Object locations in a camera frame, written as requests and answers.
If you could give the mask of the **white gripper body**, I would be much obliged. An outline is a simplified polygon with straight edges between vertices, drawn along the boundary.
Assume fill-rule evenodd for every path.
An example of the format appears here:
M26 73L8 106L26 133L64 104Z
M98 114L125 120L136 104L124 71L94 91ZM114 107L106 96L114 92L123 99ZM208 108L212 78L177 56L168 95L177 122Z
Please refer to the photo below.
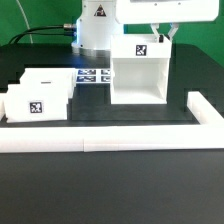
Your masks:
M116 19L123 24L214 21L220 0L116 0Z

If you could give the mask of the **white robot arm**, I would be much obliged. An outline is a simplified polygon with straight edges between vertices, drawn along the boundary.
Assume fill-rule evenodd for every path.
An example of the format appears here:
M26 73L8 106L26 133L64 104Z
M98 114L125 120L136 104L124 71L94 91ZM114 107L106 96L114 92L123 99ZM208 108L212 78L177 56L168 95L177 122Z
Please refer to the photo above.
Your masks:
M170 23L171 39L180 23L214 21L220 0L82 0L76 20L74 52L100 55L110 52L110 37L123 34L127 24L149 24L159 41L160 24Z

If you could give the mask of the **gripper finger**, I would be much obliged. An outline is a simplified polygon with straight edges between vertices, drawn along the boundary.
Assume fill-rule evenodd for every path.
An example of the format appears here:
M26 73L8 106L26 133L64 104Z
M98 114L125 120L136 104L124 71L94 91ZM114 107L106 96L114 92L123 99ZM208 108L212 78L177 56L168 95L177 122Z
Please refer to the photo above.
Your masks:
M160 38L160 34L158 32L159 24L153 23L153 24L150 24L150 27L151 27L151 30L152 30L154 36L155 36L155 41L159 42L159 38Z
M175 34L176 34L176 32L178 31L178 29L179 29L179 25L178 25L177 23L172 23L172 24L170 25L170 30L169 30L169 32L168 32L168 39L169 39L170 41L173 40L173 37L175 36Z

